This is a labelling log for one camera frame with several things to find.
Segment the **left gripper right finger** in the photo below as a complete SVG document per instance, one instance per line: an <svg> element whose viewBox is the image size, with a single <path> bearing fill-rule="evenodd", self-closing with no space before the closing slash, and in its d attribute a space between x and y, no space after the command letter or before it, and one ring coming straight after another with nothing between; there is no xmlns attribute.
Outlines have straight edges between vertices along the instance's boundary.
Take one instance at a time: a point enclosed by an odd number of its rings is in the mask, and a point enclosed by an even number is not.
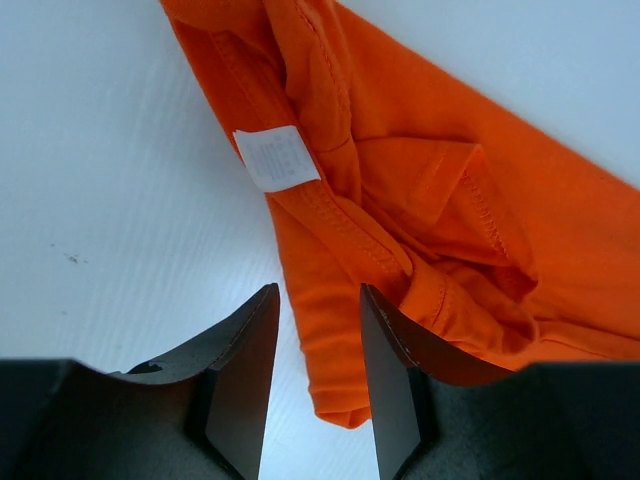
<svg viewBox="0 0 640 480"><path fill-rule="evenodd" d="M371 285L361 286L360 312L379 474L403 479L439 437L430 380L478 386L510 371L418 325Z"/></svg>

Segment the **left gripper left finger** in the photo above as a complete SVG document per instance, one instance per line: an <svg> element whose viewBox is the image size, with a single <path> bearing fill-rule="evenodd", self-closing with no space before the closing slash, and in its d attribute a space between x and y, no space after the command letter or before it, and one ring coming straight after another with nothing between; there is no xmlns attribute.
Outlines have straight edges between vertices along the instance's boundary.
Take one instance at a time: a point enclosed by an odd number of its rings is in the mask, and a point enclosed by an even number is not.
<svg viewBox="0 0 640 480"><path fill-rule="evenodd" d="M279 329L280 292L267 284L234 313L115 378L154 386L191 384L186 436L234 479L259 476Z"/></svg>

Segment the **orange t-shirt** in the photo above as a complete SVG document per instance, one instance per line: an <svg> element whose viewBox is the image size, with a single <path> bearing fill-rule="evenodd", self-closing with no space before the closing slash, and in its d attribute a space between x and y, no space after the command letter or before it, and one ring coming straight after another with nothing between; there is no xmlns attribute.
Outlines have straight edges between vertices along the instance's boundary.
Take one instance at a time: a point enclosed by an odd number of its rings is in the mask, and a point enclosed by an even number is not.
<svg viewBox="0 0 640 480"><path fill-rule="evenodd" d="M517 370L639 356L639 193L334 1L162 5L229 137L291 127L266 196L316 415L370 417L362 284Z"/></svg>

